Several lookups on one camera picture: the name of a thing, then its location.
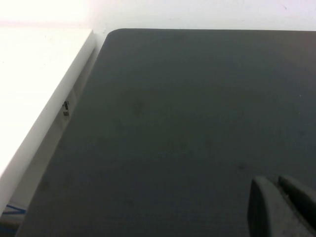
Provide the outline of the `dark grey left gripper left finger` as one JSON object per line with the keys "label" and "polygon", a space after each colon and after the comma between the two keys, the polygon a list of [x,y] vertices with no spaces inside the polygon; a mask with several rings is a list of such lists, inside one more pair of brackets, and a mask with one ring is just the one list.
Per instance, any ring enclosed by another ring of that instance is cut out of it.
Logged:
{"label": "dark grey left gripper left finger", "polygon": [[278,186],[278,179],[252,179],[247,210],[252,237],[311,237],[298,221]]}

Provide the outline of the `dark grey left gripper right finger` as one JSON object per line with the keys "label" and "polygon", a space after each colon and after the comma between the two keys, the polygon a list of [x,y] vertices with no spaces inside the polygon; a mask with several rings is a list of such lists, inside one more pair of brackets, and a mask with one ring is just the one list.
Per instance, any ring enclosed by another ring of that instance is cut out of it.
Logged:
{"label": "dark grey left gripper right finger", "polygon": [[278,186],[300,224],[315,237],[316,191],[287,175],[278,177]]}

